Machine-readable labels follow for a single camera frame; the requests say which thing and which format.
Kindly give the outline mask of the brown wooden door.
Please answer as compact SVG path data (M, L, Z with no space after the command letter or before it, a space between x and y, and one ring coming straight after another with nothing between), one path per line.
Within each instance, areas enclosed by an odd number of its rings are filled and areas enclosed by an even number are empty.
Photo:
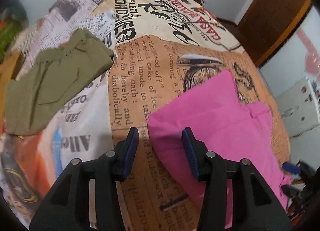
M255 66L265 63L290 38L311 7L311 0L253 0L238 29L253 51Z

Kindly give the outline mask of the newspaper print blanket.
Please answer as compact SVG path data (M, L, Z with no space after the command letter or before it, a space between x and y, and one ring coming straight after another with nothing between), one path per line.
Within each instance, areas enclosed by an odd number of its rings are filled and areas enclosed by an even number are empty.
M63 47L84 28L113 50L112 67L34 135L8 134L3 117L1 230L30 230L71 160L98 159L132 127L139 132L133 166L127 179L116 183L125 230L197 230L201 208L158 158L148 118L226 70L242 105L269 107L271 148L280 169L288 159L289 138L259 71L240 42L193 0L58 0L40 23L16 38L11 52L20 51L23 61L13 80L25 76L41 50Z

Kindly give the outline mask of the olive green folded pants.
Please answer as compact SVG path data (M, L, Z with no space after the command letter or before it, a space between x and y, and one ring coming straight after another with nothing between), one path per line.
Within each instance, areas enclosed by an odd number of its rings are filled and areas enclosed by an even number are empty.
M41 50L33 67L5 89L8 134L34 135L90 82L113 65L113 50L88 29L77 29L58 48Z

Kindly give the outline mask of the white cardboard box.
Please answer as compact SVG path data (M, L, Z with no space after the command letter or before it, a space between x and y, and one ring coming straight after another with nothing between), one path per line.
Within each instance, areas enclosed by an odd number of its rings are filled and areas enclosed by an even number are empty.
M319 90L308 77L276 97L278 111L289 137L319 126Z

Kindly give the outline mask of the yellow cardboard box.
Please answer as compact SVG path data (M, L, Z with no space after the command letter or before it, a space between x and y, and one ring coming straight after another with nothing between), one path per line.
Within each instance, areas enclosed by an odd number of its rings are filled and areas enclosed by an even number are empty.
M1 64L1 81L0 81L0 102L1 102L1 132L3 132L3 117L4 117L4 105L5 105L5 89L10 80L15 79L16 75L20 71L21 62L23 58L20 51L13 51L7 54L3 63Z

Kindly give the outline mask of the pink pants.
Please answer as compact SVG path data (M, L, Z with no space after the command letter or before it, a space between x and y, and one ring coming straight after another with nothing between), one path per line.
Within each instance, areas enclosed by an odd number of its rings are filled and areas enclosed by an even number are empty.
M242 105L230 71L223 71L191 88L148 118L153 148L163 166L202 208L206 183L198 182L189 168L181 140L189 127L208 150L226 160L249 159L283 206L281 186L289 178L280 169L271 148L272 115L262 102ZM225 230L232 226L232 182L227 181Z

